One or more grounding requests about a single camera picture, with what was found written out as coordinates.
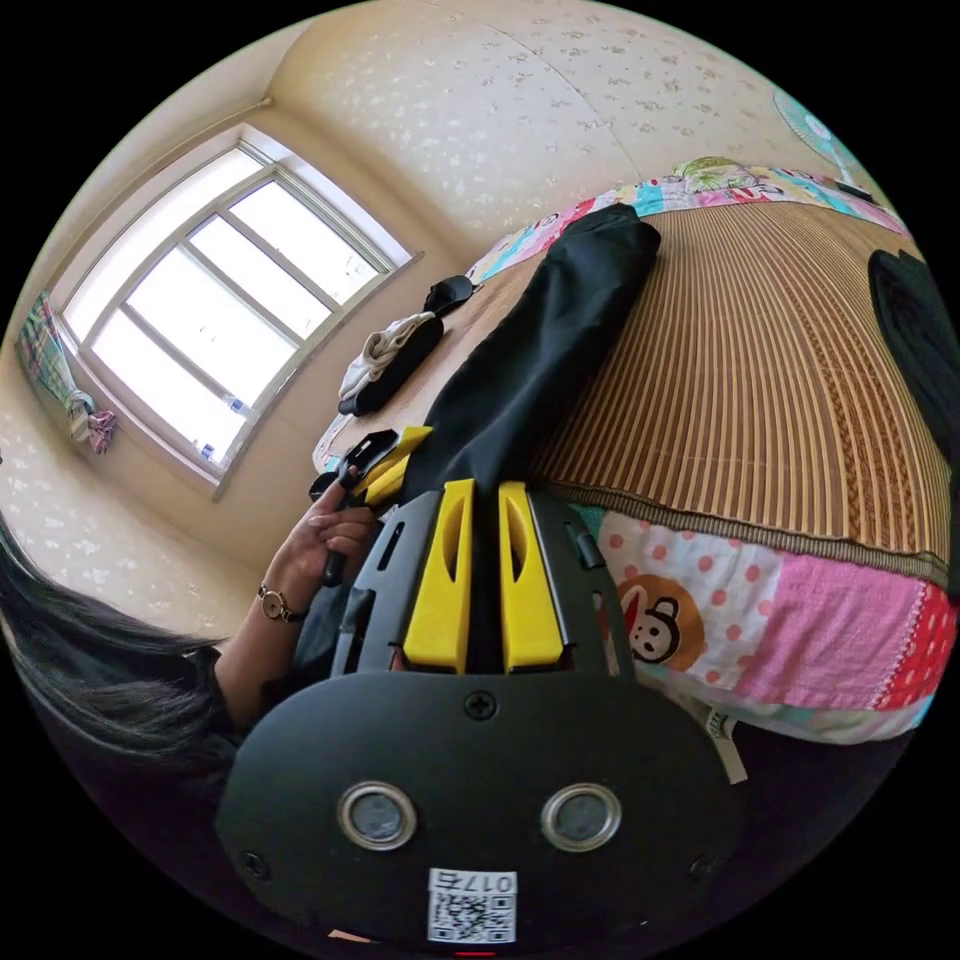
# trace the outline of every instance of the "monkey print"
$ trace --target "monkey print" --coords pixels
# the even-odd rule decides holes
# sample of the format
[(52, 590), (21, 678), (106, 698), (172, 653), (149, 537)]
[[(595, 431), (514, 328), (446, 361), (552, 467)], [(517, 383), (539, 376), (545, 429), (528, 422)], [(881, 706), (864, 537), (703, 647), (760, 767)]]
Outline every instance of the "monkey print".
[(634, 660), (688, 670), (706, 649), (703, 620), (693, 598), (673, 580), (650, 574), (619, 587)]

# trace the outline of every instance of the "woman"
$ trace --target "woman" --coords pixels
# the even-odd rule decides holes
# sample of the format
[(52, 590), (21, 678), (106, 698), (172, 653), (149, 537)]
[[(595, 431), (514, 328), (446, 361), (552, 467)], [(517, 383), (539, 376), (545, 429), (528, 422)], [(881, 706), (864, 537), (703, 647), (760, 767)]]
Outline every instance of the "woman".
[(347, 591), (321, 590), (327, 557), (348, 558), (349, 581), (377, 528), (365, 507), (338, 512), (344, 495), (334, 482), (264, 573), (266, 590), (282, 594), (294, 615), (309, 615), (271, 619), (276, 611), (254, 597), (222, 652), (218, 641), (149, 626), (55, 583), (0, 514), (0, 623), (29, 700), (74, 776), (182, 886), (301, 950), (327, 931), (299, 931), (261, 907), (227, 862), (213, 818), (244, 734), (277, 700), (329, 674), (335, 608)]

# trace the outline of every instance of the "floral wallpaper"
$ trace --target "floral wallpaper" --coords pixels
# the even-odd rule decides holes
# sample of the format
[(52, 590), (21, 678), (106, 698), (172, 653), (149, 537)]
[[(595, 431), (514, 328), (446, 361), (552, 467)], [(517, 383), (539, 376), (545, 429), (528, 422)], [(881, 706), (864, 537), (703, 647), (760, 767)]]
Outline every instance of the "floral wallpaper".
[(787, 127), (760, 74), (586, 0), (335, 10), (293, 46), (270, 93), (448, 218), (474, 257), (540, 215), (697, 157), (837, 174)]
[(0, 510), (55, 580), (184, 633), (227, 637), (239, 625), (257, 572), (105, 485), (58, 433), (9, 341), (0, 348), (0, 454)]

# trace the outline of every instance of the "window frame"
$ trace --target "window frame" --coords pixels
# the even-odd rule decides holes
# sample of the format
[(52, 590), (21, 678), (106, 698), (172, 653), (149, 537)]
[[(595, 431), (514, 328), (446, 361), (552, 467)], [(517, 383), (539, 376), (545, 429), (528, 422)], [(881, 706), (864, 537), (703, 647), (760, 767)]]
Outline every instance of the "window frame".
[[(265, 144), (268, 150), (261, 150), (260, 144)], [(276, 402), (282, 394), (286, 385), (293, 379), (296, 373), (308, 363), (319, 349), (319, 347), (328, 340), (340, 327), (349, 319), (350, 315), (363, 303), (365, 303), (377, 290), (405, 265), (419, 257), (412, 256), (397, 241), (386, 234), (382, 227), (370, 217), (366, 211), (362, 211), (364, 219), (368, 223), (375, 225), (378, 232), (390, 241), (393, 247), (393, 254), (388, 255), (381, 244), (372, 239), (367, 232), (364, 232), (356, 224), (345, 216), (335, 205), (336, 198), (331, 201), (324, 196), (320, 184), (326, 182), (326, 178), (317, 170), (307, 166), (299, 158), (291, 154), (280, 144), (259, 134), (255, 128), (246, 125), (234, 127), (226, 131), (220, 137), (215, 138), (219, 141), (219, 146), (211, 149), (213, 143), (207, 142), (197, 149), (190, 151), (181, 160), (193, 157), (193, 162), (185, 165), (179, 164), (181, 169), (175, 178), (164, 178), (165, 182), (160, 189), (150, 190), (152, 181), (162, 178), (162, 172), (148, 179), (137, 191), (149, 191), (149, 196), (145, 196), (142, 202), (136, 204), (133, 209), (128, 210), (123, 216), (122, 225), (117, 225), (109, 231), (107, 237), (97, 245), (96, 254), (89, 255), (89, 248), (84, 244), (82, 250), (77, 256), (71, 258), (71, 263), (58, 279), (58, 284), (54, 286), (51, 299), (54, 303), (58, 318), (58, 326), (64, 334), (64, 341), (68, 347), (68, 355), (73, 363), (79, 365), (81, 370), (86, 373), (98, 387), (107, 395), (108, 402), (114, 406), (118, 412), (131, 418), (139, 431), (146, 438), (152, 440), (154, 444), (165, 448), (174, 457), (185, 460), (192, 467), (193, 473), (199, 473), (208, 484), (214, 487), (214, 499), (219, 499), (227, 477), (232, 473), (233, 468), (239, 459), (241, 453), (252, 441), (256, 431), (262, 424), (269, 408)], [(84, 337), (78, 337), (70, 327), (64, 316), (63, 308), (67, 307), (72, 298), (81, 289), (89, 275), (96, 269), (102, 259), (118, 243), (122, 243), (127, 232), (137, 223), (143, 214), (145, 214), (156, 203), (161, 202), (171, 191), (179, 187), (185, 180), (192, 177), (198, 171), (208, 164), (215, 162), (226, 154), (240, 149), (252, 158), (262, 164), (260, 170), (255, 171), (244, 180), (238, 182), (229, 190), (221, 193), (214, 200), (207, 203), (203, 208), (193, 214), (188, 220), (173, 233), (167, 235), (130, 273), (127, 280), (114, 293), (110, 301), (106, 304), (97, 319), (94, 321), (90, 330)], [(293, 161), (294, 164), (302, 168), (297, 173), (291, 172), (287, 165)], [(314, 176), (311, 180), (319, 181), (310, 183), (304, 178), (303, 173), (308, 172)], [(228, 207), (239, 202), (244, 197), (249, 196), (260, 187), (274, 182), (282, 189), (290, 193), (295, 199), (304, 204), (322, 223), (326, 224), (334, 233), (343, 239), (353, 250), (359, 253), (376, 271), (374, 277), (360, 287), (345, 303), (338, 304), (333, 297), (316, 284), (310, 277), (306, 276), (299, 268), (284, 257), (279, 250), (271, 247), (255, 231), (251, 230), (236, 215), (232, 214)], [(331, 192), (341, 193), (339, 189), (330, 184)], [(342, 194), (342, 198), (354, 206), (358, 211), (360, 208), (351, 198)], [(289, 276), (293, 277), (305, 289), (313, 294), (323, 306), (330, 311), (329, 315), (317, 324), (308, 336), (301, 337), (261, 304), (257, 303), (252, 295), (248, 294), (232, 279), (227, 277), (222, 270), (217, 268), (209, 258), (193, 246), (190, 238), (201, 230), (214, 217), (220, 216), (225, 222), (237, 229), (242, 236), (253, 242), (257, 249), (270, 258)], [(240, 428), (237, 436), (234, 438), (230, 447), (224, 452), (219, 463), (207, 459), (197, 450), (196, 447), (182, 434), (174, 429), (167, 421), (157, 413), (149, 404), (140, 399), (139, 396), (127, 386), (126, 383), (116, 374), (103, 360), (94, 352), (94, 344), (106, 324), (118, 311), (121, 312), (131, 323), (133, 323), (140, 332), (148, 336), (164, 352), (171, 357), (178, 365), (190, 373), (195, 379), (210, 389), (215, 395), (225, 400), (230, 397), (221, 384), (202, 370), (196, 363), (186, 357), (179, 349), (167, 342), (152, 325), (142, 318), (135, 308), (126, 301), (134, 294), (138, 286), (144, 282), (150, 272), (167, 256), (172, 250), (182, 249), (188, 256), (194, 259), (203, 269), (209, 272), (214, 279), (220, 282), (235, 297), (238, 297), (242, 303), (247, 305), (262, 321), (269, 327), (276, 330), (281, 336), (288, 340), (294, 347), (289, 360), (277, 371), (274, 377), (269, 381), (266, 387), (261, 391), (255, 403), (249, 408), (242, 408), (237, 411), (244, 417), (244, 424)], [(87, 253), (85, 263), (80, 271), (76, 270), (75, 264), (79, 256)]]

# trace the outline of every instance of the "yellow clip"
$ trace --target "yellow clip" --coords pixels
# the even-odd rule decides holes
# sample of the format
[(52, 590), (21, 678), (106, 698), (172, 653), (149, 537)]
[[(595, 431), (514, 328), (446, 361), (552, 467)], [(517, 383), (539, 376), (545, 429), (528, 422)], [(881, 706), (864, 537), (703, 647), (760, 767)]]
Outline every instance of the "yellow clip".
[(393, 496), (403, 483), (410, 454), (431, 432), (431, 427), (404, 427), (396, 446), (357, 484), (355, 493), (366, 492), (371, 506)]
[(563, 637), (522, 483), (500, 485), (500, 596), (507, 673), (554, 666), (563, 655)]
[(384, 500), (389, 500), (400, 492), (403, 477), (407, 472), (410, 454), (407, 454), (399, 463), (393, 464), (389, 470), (381, 473), (373, 483), (367, 485), (366, 504), (375, 507)]
[(473, 480), (444, 485), (433, 542), (403, 643), (419, 667), (464, 673), (470, 634)]

